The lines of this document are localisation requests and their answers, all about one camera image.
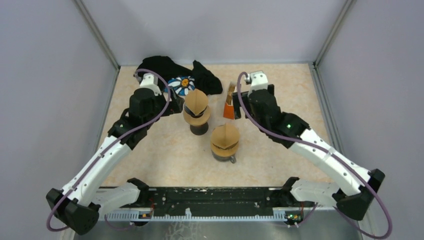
gray wall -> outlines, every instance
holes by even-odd
[[[115,70],[70,0],[1,1],[0,56],[0,239],[55,239],[46,193],[91,157]]]
[[[346,155],[386,173],[380,195],[396,240],[424,234],[423,9],[422,0],[357,1],[319,66]]]
[[[84,0],[121,65],[312,61],[344,0]]]

speckled mat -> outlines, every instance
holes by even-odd
[[[281,110],[295,113],[307,121],[324,139],[326,128],[307,64],[232,64],[205,65],[222,81],[223,86],[235,82],[240,72],[262,70],[271,84]],[[129,97],[139,86],[133,73],[136,66],[120,69],[112,101],[106,117],[101,141],[107,131],[129,105]],[[249,89],[243,85],[242,91]],[[162,117],[145,137],[123,159],[103,186],[118,186],[130,178],[138,178],[155,187],[253,187],[282,186],[289,177],[331,182],[322,171],[305,158],[272,142],[244,117],[230,120],[222,117],[226,91],[210,95],[209,130],[201,136],[190,132],[182,114]],[[219,162],[212,156],[210,138],[216,126],[231,122],[240,131],[237,162]]]

black cloth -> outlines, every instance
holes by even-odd
[[[211,71],[206,69],[200,62],[193,61],[192,75],[194,86],[206,95],[221,94],[223,85]]]
[[[143,59],[137,69],[148,69],[159,74],[166,82],[176,77],[187,77],[192,75],[192,71],[186,67],[176,64],[168,56],[151,56]],[[146,72],[139,72],[138,76],[143,78]],[[165,88],[165,84],[158,79],[157,86],[160,90]]]

orange center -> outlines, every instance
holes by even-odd
[[[187,79],[187,78],[184,78],[182,81],[181,81],[181,86],[183,86],[183,87],[187,87],[189,85],[189,80]]]

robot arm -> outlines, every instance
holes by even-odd
[[[282,191],[292,202],[311,201],[319,204],[337,207],[346,216],[360,221],[373,200],[372,194],[363,184],[332,155],[337,155],[350,165],[377,192],[384,173],[378,169],[369,171],[347,159],[329,144],[327,144],[303,119],[293,113],[281,112],[274,97],[274,86],[268,84],[267,76],[262,71],[249,74],[245,80],[250,90],[242,92],[242,100],[247,111],[265,129],[298,140],[314,143],[326,150],[325,153],[312,146],[282,140],[271,135],[267,136],[276,143],[298,153],[321,169],[334,182],[309,182],[297,177],[291,177],[283,186]],[[237,93],[233,94],[233,104],[236,119],[241,117],[240,102]]]
[[[53,209],[64,194],[70,191],[54,216],[78,234],[82,235],[91,230],[99,216],[134,203],[141,197],[141,191],[147,187],[133,178],[106,193],[96,193],[115,166],[147,135],[153,123],[122,138],[104,154],[102,152],[123,134],[152,120],[164,108],[167,101],[157,84],[157,77],[150,73],[145,74],[143,79],[140,79],[140,88],[135,90],[129,99],[129,108],[125,109],[119,120],[113,124],[94,156],[61,190],[52,188],[48,192],[46,199]],[[170,96],[171,102],[162,116],[181,113],[183,109],[184,99],[177,96],[173,89],[170,91]],[[91,168],[90,171],[84,175],[88,168]],[[81,177],[82,181],[74,188]]]

